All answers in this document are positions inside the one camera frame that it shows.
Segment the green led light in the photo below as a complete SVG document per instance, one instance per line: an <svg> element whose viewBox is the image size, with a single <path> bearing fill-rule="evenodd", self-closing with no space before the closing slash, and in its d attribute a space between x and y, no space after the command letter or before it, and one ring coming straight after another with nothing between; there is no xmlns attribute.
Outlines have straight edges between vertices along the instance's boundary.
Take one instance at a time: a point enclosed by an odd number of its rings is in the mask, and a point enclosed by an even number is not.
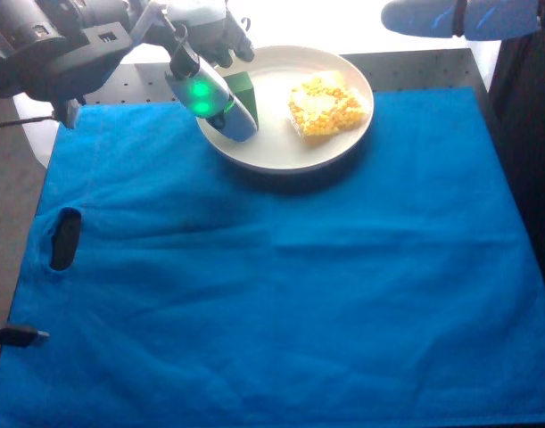
<svg viewBox="0 0 545 428"><path fill-rule="evenodd" d="M230 109L232 109L235 106L235 100L230 100L227 104L227 107L225 107L225 114L228 113Z"/></svg>
<svg viewBox="0 0 545 428"><path fill-rule="evenodd" d="M211 93L211 87L202 81L194 82L191 85L191 94L198 97L204 97Z"/></svg>
<svg viewBox="0 0 545 428"><path fill-rule="evenodd" d="M193 105L191 110L193 111L193 113L199 116L204 116L209 111L211 111L211 105L209 103L206 103L205 101L201 101L200 103Z"/></svg>

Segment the yellow food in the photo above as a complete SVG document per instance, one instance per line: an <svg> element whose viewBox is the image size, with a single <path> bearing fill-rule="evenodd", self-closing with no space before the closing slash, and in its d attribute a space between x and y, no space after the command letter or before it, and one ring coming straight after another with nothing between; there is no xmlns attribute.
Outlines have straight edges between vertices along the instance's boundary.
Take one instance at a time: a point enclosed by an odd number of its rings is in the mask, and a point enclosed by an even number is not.
<svg viewBox="0 0 545 428"><path fill-rule="evenodd" d="M315 74L294 87L288 106L304 136L332 136L355 127L366 116L359 100L336 71Z"/></svg>

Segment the blue cloth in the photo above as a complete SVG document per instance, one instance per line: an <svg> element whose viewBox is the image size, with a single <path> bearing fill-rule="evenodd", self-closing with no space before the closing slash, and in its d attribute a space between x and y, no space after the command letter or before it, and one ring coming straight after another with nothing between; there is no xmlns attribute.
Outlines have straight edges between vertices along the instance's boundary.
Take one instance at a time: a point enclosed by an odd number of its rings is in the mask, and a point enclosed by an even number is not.
<svg viewBox="0 0 545 428"><path fill-rule="evenodd" d="M545 421L545 288L470 88L377 94L367 153L240 185L176 104L60 130L0 358L0 427ZM63 209L76 259L49 268Z"/></svg>

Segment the round plate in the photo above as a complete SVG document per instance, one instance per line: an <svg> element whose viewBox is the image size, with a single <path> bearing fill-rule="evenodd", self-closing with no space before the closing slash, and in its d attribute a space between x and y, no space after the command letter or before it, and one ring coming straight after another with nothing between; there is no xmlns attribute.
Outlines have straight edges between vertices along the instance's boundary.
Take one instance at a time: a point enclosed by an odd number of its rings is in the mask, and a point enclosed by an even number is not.
<svg viewBox="0 0 545 428"><path fill-rule="evenodd" d="M249 73L260 128L250 139L238 143L220 134L204 119L198 119L199 126L219 152L248 169L285 174L321 168L347 153L365 134L373 118L373 91L367 79L344 58L332 53L299 46L262 47L256 49L254 61L235 60L230 68L217 70L222 76ZM326 70L340 71L348 87L365 99L367 120L324 144L309 146L290 121L288 100L291 89L309 74Z"/></svg>

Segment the white background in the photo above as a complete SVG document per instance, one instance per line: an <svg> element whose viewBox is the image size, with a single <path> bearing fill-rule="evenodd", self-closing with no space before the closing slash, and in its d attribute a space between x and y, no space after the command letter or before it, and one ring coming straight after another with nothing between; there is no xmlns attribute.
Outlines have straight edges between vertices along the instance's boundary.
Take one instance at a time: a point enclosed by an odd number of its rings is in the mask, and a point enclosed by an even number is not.
<svg viewBox="0 0 545 428"><path fill-rule="evenodd" d="M484 84L490 87L498 59L500 42L468 42L464 38L431 39L403 36L387 30L381 11L391 0L230 0L228 7L240 20L252 20L249 37L255 47L301 45L334 54L400 52L470 47ZM141 45L123 63L168 62L169 56L158 46ZM30 100L25 94L14 97L21 118L52 113L49 103ZM48 165L58 124L46 121L24 126L37 159Z"/></svg>

